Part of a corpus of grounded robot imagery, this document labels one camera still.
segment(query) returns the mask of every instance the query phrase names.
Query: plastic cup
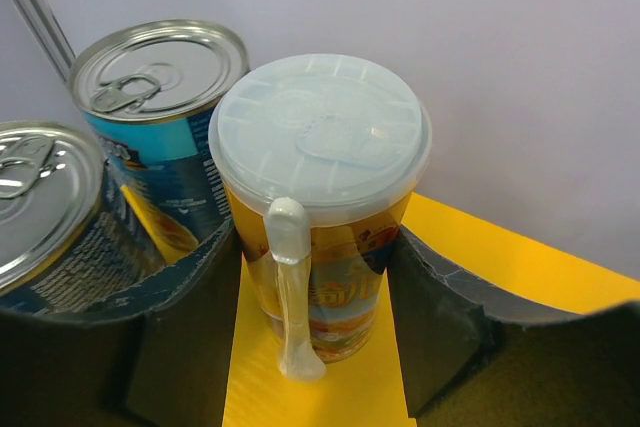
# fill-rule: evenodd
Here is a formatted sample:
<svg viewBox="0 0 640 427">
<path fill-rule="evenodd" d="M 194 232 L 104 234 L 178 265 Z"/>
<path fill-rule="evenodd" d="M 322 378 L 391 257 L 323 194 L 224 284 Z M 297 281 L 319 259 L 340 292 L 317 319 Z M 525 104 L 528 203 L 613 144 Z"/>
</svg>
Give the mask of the plastic cup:
<svg viewBox="0 0 640 427">
<path fill-rule="evenodd" d="M 426 109 L 367 60 L 264 65 L 222 99 L 209 145 L 280 370 L 324 373 L 369 338 L 382 274 L 431 146 Z"/>
</svg>

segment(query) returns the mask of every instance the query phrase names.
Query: cup lid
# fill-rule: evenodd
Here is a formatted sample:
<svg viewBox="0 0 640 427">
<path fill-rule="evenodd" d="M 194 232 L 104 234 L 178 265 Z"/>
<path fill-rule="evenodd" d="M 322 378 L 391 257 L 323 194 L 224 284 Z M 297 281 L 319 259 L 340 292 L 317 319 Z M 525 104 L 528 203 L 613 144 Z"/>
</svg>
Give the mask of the cup lid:
<svg viewBox="0 0 640 427">
<path fill-rule="evenodd" d="M 214 111 L 209 145 L 228 187 L 256 212 L 289 197 L 312 225 L 336 225 L 413 189 L 431 123 L 393 72 L 355 57 L 301 55 L 239 80 Z"/>
</svg>

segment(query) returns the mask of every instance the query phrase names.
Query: can label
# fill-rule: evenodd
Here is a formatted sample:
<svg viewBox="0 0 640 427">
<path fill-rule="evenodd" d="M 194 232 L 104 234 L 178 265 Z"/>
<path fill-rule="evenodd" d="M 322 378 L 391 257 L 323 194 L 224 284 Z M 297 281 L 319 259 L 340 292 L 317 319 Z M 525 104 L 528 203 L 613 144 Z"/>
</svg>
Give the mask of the can label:
<svg viewBox="0 0 640 427">
<path fill-rule="evenodd" d="M 230 218 L 209 151 L 213 108 L 154 124 L 116 123 L 85 114 L 154 232 L 190 252 Z"/>
<path fill-rule="evenodd" d="M 77 312 L 164 265 L 106 168 L 100 197 L 79 228 L 40 266 L 0 292 L 0 306 L 32 314 Z"/>
<path fill-rule="evenodd" d="M 100 319 L 122 318 L 163 304 L 194 285 L 212 264 L 225 239 L 233 230 L 230 220 L 201 243 L 198 248 L 174 264 L 147 277 L 126 290 L 89 305 L 84 314 L 99 314 Z"/>
</svg>

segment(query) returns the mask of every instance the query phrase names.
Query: cup handle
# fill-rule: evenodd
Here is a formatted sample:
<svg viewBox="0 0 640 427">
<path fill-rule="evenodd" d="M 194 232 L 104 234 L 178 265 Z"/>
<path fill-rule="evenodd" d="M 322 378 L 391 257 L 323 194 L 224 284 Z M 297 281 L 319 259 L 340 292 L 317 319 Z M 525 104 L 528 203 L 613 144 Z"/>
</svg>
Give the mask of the cup handle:
<svg viewBox="0 0 640 427">
<path fill-rule="evenodd" d="M 311 232 L 309 217 L 295 200 L 274 200 L 264 218 L 267 240 L 277 264 L 277 285 L 284 323 L 278 367 L 285 377 L 311 381 L 324 376 L 326 366 L 311 346 L 309 275 Z"/>
</svg>

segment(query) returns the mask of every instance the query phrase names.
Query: metal rod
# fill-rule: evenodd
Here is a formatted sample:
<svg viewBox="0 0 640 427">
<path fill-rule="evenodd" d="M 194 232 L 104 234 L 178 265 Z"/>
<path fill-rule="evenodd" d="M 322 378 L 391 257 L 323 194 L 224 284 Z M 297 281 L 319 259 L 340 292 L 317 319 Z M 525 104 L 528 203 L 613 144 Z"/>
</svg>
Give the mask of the metal rod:
<svg viewBox="0 0 640 427">
<path fill-rule="evenodd" d="M 75 54 L 47 0 L 13 0 L 54 68 L 66 83 Z"/>
</svg>

